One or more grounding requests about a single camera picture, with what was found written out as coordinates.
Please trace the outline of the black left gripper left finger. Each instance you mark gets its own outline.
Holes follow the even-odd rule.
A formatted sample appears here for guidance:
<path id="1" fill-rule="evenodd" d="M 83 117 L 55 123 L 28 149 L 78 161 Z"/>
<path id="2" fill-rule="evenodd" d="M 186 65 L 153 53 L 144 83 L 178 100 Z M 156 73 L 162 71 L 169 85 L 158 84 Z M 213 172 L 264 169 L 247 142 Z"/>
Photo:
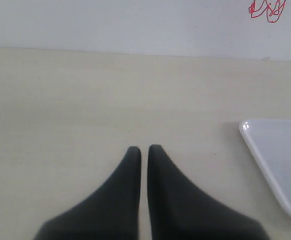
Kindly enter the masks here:
<path id="1" fill-rule="evenodd" d="M 36 240 L 137 240 L 142 155 L 127 149 L 109 178 L 88 198 L 45 222 Z"/>

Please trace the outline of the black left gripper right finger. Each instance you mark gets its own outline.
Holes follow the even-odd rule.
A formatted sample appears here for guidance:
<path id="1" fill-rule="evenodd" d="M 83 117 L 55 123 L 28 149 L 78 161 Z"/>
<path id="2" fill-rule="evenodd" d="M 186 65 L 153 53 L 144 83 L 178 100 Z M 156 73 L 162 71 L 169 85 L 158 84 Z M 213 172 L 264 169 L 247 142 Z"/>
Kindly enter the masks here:
<path id="1" fill-rule="evenodd" d="M 262 225 L 193 184 L 163 147 L 148 150 L 147 199 L 154 240 L 268 240 Z"/>

